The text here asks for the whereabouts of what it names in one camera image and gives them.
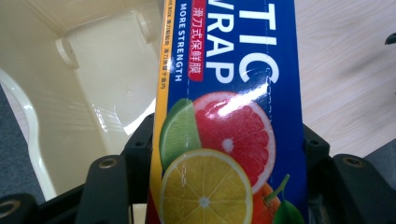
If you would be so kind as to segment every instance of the orange fruit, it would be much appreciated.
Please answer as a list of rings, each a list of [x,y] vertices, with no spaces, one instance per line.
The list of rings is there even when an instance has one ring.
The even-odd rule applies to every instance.
[[[193,107],[201,146],[236,160],[256,193],[273,171],[276,144],[270,120],[250,98],[249,93],[211,92]]]
[[[273,223],[277,208],[280,206],[278,197],[273,198],[270,202],[265,202],[264,197],[273,192],[271,186],[267,183],[253,195],[253,218],[251,223]]]

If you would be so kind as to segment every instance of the table surface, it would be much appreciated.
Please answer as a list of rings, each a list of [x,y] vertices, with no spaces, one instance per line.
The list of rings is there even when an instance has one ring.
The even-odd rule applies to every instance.
[[[396,1],[296,1],[304,124],[331,155],[364,157],[396,138]],[[5,90],[27,138],[19,104]]]

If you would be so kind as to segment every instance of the beige surface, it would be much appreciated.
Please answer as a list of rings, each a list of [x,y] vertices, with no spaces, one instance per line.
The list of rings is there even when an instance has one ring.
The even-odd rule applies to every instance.
[[[304,123],[332,155],[363,157],[396,138],[396,44],[384,45],[395,10],[390,0],[296,1]]]
[[[47,200],[82,184],[93,161],[120,154],[153,111],[158,4],[125,1],[135,7],[106,17],[99,10],[107,14],[106,4],[68,1],[68,10],[93,20],[82,18],[73,29],[57,7],[48,10],[51,1],[0,1],[0,82],[15,97],[10,102],[28,130],[29,156]],[[124,7],[124,1],[100,2]]]
[[[21,131],[26,142],[29,142],[29,127],[27,125],[26,117],[23,113],[21,105],[17,102],[15,97],[12,95],[11,91],[7,89],[3,84],[0,84],[6,97],[8,99],[9,105],[11,106],[12,111],[14,112],[15,118],[17,119],[18,124],[20,125]]]

